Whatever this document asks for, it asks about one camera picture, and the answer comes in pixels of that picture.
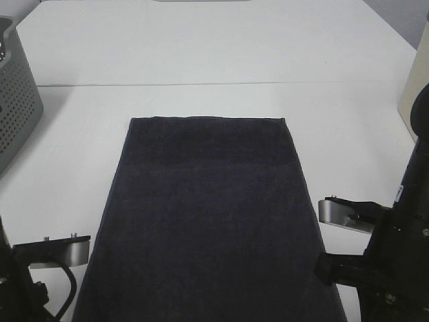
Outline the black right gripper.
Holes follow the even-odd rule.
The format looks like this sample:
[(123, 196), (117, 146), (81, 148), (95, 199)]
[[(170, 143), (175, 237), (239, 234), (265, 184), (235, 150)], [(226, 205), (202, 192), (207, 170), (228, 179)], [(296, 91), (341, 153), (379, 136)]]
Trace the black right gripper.
[(322, 252), (314, 273), (327, 286), (356, 288), (362, 321), (428, 320), (428, 224), (392, 208), (361, 255)]

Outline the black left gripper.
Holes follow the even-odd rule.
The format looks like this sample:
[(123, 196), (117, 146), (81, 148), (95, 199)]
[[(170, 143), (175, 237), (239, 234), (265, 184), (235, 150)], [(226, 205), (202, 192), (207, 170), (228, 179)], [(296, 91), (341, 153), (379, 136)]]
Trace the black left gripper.
[(1, 320), (49, 321), (44, 305), (49, 301), (46, 285), (34, 282), (29, 270), (19, 265), (10, 248), (1, 248)]

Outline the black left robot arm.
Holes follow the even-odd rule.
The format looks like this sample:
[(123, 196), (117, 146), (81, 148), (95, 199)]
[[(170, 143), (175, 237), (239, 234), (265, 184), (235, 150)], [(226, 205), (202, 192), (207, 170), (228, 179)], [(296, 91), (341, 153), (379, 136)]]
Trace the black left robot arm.
[(1, 320), (53, 321), (45, 308), (48, 301), (46, 285), (34, 282), (29, 269), (17, 263), (1, 228)]

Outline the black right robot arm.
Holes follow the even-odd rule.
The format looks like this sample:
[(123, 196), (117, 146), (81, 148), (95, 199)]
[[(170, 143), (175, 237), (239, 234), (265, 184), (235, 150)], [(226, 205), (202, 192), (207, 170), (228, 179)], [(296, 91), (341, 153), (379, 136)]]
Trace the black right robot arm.
[(362, 321), (428, 320), (428, 88), (416, 97), (410, 124), (416, 144), (392, 207), (325, 197), (322, 223), (370, 233), (363, 254), (318, 256), (327, 286), (356, 288)]

